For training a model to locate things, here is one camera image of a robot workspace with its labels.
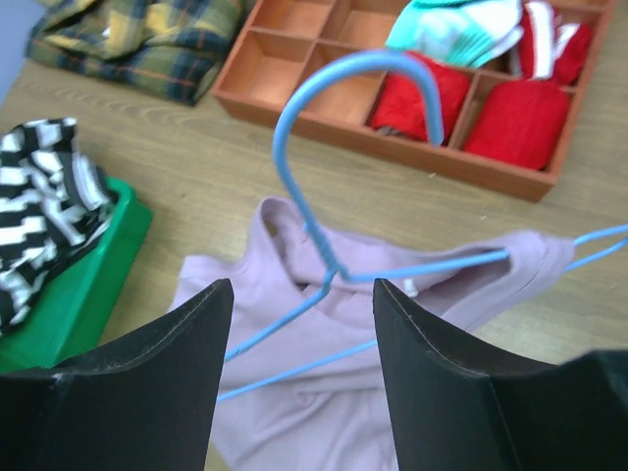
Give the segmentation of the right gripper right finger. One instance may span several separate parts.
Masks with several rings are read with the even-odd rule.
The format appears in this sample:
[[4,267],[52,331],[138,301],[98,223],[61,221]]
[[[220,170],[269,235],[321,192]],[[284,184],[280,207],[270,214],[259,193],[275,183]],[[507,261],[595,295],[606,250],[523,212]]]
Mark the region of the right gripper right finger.
[[627,354],[552,365],[480,340],[391,282],[373,310],[402,470],[623,470]]

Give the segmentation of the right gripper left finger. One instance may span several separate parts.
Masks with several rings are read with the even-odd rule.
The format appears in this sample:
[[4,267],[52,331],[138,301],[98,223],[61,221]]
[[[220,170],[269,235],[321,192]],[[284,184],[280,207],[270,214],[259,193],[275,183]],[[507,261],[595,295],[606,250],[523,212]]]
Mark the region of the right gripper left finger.
[[203,469],[232,312],[219,280],[54,368],[2,374],[2,469]]

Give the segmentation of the mauve tank top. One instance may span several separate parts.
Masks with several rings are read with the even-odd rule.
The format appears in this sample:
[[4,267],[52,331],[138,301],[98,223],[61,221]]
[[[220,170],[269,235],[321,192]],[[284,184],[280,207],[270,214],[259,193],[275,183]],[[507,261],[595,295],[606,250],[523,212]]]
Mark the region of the mauve tank top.
[[[464,270],[397,282],[413,301],[466,331],[550,288],[574,256],[566,238],[517,231],[443,252],[328,231],[353,273],[505,249],[509,257]],[[230,346],[237,346],[299,306],[320,287],[324,264],[286,199],[258,206],[241,259],[188,256],[174,304],[219,279],[235,294]],[[296,320],[229,362],[211,439],[234,470],[394,470],[397,460],[376,348],[371,284],[335,279],[329,294]]]

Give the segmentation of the blue wire hanger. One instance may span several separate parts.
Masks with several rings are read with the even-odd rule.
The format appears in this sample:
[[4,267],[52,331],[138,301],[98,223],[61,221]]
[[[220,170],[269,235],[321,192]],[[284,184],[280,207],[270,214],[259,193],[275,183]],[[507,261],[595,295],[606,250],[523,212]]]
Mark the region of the blue wire hanger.
[[307,198],[289,168],[287,152],[288,137],[300,112],[303,111],[317,95],[344,79],[371,72],[393,72],[411,79],[419,89],[423,98],[424,111],[427,118],[428,140],[433,144],[441,144],[444,142],[445,130],[442,101],[436,80],[425,63],[415,61],[402,53],[384,49],[350,53],[315,72],[307,78],[303,84],[297,87],[295,92],[288,99],[275,126],[272,140],[272,157],[278,177],[302,217],[303,229],[311,237],[325,266],[322,285],[313,295],[307,297],[301,304],[291,309],[286,315],[270,324],[255,336],[228,350],[225,354],[225,363],[229,363],[244,355],[245,352],[285,328],[289,323],[316,306],[330,293],[335,277],[340,277],[349,284],[373,282],[378,278],[408,279],[417,275],[428,275],[453,269],[487,265],[489,263],[506,260],[510,257],[509,251],[501,249],[488,251],[481,255],[447,259],[443,262],[433,262],[387,271],[360,274],[352,274],[347,266],[339,260],[331,241],[325,235]]

